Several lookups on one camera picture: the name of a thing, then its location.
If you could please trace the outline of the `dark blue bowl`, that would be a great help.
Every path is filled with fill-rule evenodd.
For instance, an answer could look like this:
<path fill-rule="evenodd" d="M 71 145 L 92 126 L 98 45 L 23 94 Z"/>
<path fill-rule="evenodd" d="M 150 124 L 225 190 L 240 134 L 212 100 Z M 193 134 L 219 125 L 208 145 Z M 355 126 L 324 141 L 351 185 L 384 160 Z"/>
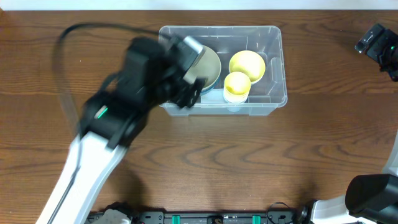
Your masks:
<path fill-rule="evenodd" d="M 203 88 L 201 93 L 200 93 L 200 95 L 203 96 L 205 94 L 208 94 L 211 90 L 213 90 L 217 86 L 217 84 L 219 82 L 220 82 L 220 79 L 218 78 L 212 85 L 210 85 L 210 86 L 208 86 L 206 88 Z"/>

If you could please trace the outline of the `large cream bowl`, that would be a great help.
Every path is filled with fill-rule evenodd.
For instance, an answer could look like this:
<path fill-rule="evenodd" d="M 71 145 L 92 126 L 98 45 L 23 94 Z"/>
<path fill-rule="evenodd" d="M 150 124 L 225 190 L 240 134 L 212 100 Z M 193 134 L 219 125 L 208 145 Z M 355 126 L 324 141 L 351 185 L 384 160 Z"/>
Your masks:
<path fill-rule="evenodd" d="M 205 53 L 193 68 L 197 78 L 205 80 L 204 89 L 211 88 L 221 73 L 221 61 L 218 54 L 211 48 L 204 46 Z"/>

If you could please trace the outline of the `cream cup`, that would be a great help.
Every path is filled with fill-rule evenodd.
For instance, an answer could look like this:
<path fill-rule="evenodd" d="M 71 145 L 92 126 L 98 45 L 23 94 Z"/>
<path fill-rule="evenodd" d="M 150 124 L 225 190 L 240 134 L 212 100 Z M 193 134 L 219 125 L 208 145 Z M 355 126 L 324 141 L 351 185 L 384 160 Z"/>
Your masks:
<path fill-rule="evenodd" d="M 223 97 L 228 103 L 244 103 L 249 96 L 249 92 L 245 92 L 242 95 L 235 95 L 230 93 L 227 89 L 223 90 Z"/>

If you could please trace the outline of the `light blue cup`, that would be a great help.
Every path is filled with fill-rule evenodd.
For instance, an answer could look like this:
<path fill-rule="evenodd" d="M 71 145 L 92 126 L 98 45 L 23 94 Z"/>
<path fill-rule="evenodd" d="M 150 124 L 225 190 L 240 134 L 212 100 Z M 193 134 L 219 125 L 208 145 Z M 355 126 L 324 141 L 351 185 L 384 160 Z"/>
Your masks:
<path fill-rule="evenodd" d="M 244 103 L 235 103 L 235 104 L 230 104 L 227 107 L 227 110 L 232 113 L 232 114 L 244 114 L 245 109 L 244 109 Z"/>

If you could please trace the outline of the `yellow cup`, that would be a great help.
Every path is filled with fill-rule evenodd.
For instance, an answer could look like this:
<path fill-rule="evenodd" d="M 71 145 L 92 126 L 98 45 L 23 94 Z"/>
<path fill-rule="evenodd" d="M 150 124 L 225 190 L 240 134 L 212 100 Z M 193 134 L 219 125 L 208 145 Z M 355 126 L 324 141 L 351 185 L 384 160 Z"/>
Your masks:
<path fill-rule="evenodd" d="M 233 95 L 245 95 L 251 89 L 249 77 L 242 72 L 232 72 L 224 80 L 224 88 Z"/>

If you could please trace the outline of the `small yellow bowl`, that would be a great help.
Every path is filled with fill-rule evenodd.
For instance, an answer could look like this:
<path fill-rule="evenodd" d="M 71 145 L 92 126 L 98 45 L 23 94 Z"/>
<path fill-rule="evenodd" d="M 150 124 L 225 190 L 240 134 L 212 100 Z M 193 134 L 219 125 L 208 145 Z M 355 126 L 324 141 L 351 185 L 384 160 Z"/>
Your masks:
<path fill-rule="evenodd" d="M 265 74 L 266 63 L 256 52 L 242 50 L 235 53 L 229 61 L 229 72 L 241 72 L 247 75 L 251 84 L 257 83 Z"/>

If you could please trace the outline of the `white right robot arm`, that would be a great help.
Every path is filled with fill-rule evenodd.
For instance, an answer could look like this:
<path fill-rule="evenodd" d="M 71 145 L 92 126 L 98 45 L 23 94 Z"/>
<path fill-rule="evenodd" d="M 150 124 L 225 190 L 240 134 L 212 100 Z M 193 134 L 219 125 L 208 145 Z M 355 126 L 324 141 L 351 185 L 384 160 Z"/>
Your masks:
<path fill-rule="evenodd" d="M 373 59 L 381 72 L 397 81 L 397 34 L 374 24 L 354 46 Z M 380 174 L 358 175 L 344 195 L 329 200 L 313 200 L 300 212 L 281 210 L 290 219 L 269 223 L 397 223 L 397 142 Z"/>

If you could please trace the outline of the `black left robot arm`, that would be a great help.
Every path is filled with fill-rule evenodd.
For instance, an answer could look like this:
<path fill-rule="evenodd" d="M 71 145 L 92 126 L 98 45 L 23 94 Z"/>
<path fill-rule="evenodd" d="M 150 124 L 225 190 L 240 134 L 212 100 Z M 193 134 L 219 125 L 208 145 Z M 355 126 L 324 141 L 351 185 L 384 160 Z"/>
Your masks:
<path fill-rule="evenodd" d="M 83 223 L 103 184 L 144 129 L 152 108 L 171 101 L 192 107 L 204 81 L 187 77 L 204 54 L 192 37 L 166 45 L 138 37 L 122 69 L 110 75 L 84 105 L 78 134 L 39 223 Z"/>

